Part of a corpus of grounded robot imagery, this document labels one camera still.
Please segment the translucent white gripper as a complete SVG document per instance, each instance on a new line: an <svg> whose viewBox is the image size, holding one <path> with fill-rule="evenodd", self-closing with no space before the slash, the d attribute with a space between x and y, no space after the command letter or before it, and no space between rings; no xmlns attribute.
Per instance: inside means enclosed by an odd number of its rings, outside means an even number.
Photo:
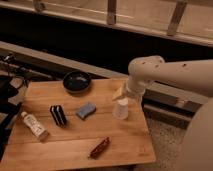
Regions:
<svg viewBox="0 0 213 171"><path fill-rule="evenodd" d="M122 99L124 96L134 99L137 103L141 104L143 95L145 94L147 85L143 82L136 81L133 78L128 78L123 85L113 94L112 100Z"/></svg>

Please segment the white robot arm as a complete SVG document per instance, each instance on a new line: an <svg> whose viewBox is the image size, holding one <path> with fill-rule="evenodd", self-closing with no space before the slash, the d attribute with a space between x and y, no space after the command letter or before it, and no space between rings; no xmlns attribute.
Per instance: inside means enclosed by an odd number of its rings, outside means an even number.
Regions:
<svg viewBox="0 0 213 171"><path fill-rule="evenodd" d="M188 125L174 171L213 171L213 59L166 62L158 55L137 57L128 64L128 73L113 100L142 100L154 82L208 98Z"/></svg>

